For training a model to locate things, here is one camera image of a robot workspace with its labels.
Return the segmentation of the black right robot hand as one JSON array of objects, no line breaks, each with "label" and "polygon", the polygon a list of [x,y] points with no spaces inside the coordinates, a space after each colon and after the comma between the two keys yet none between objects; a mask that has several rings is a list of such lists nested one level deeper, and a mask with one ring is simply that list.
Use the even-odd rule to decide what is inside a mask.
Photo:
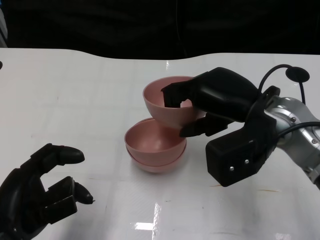
[{"label": "black right robot hand", "polygon": [[183,138],[202,134],[210,137],[233,122],[243,123],[261,91],[248,79],[223,67],[204,72],[191,80],[171,83],[161,89],[164,105],[178,108],[185,100],[206,113],[183,126]]}]

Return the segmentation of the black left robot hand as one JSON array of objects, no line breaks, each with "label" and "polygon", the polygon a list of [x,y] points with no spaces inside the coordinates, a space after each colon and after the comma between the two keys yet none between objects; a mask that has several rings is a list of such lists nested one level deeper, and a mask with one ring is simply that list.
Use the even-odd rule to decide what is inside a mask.
[{"label": "black left robot hand", "polygon": [[48,189],[41,181],[56,166],[84,160],[79,149],[48,143],[13,169],[0,187],[0,238],[31,240],[48,224],[75,214],[77,203],[93,204],[91,193],[70,176]]}]

